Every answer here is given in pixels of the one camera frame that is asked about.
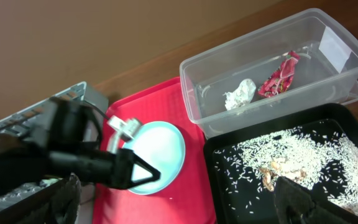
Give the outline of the red snack wrapper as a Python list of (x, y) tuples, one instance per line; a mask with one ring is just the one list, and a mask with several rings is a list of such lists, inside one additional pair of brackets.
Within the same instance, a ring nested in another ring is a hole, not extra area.
[(300, 56), (297, 53), (289, 51), (276, 71), (259, 87), (258, 94), (270, 98), (286, 92), (293, 81), (295, 66), (299, 59)]

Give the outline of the rice and food scraps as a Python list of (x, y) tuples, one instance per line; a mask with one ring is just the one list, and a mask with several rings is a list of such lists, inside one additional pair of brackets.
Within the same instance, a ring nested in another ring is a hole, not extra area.
[(298, 126), (215, 149), (212, 156), (232, 212), (255, 214), (277, 179), (286, 177), (358, 215), (358, 147), (342, 131)]

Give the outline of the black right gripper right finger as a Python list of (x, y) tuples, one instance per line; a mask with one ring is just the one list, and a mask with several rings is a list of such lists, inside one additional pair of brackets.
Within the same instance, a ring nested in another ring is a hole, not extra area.
[(296, 182), (279, 177), (273, 191), (279, 224), (352, 224), (358, 216), (316, 196)]

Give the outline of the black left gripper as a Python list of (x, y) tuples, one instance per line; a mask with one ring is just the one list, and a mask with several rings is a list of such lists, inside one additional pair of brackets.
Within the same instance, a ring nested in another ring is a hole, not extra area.
[(117, 128), (110, 151), (95, 150), (87, 142), (72, 151), (51, 151), (49, 174), (57, 177), (75, 174), (83, 182), (104, 184), (120, 190), (159, 180), (160, 171), (133, 150), (117, 148), (122, 137), (134, 138), (142, 126), (141, 122), (135, 118), (122, 121), (116, 116), (109, 122)]

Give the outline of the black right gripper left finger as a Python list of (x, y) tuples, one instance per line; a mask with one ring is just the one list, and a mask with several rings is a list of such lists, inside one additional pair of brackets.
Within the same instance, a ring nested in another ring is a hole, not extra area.
[(0, 211), (0, 224), (75, 224), (80, 209), (81, 182), (74, 174), (55, 180), (55, 183), (43, 190)]

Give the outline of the light blue plate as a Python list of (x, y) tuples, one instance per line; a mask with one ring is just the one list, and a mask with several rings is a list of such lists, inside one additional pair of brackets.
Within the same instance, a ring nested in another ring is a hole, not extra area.
[(159, 180), (129, 189), (138, 195), (157, 193), (170, 185), (185, 161), (186, 146), (180, 130), (164, 121), (143, 125), (135, 139), (124, 143), (134, 153), (160, 172)]

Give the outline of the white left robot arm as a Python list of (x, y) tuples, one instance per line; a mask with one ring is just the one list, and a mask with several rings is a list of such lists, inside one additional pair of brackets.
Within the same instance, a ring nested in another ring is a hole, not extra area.
[(160, 172), (130, 149), (100, 151), (93, 108), (52, 97), (23, 136), (0, 132), (0, 196), (50, 175), (125, 190), (159, 180)]

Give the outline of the white napkin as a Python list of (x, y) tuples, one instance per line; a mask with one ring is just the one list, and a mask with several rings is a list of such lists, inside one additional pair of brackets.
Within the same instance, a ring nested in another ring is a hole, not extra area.
[(225, 108), (229, 111), (249, 104), (255, 91), (255, 83), (249, 78), (244, 79), (234, 91), (223, 94), (226, 97)]

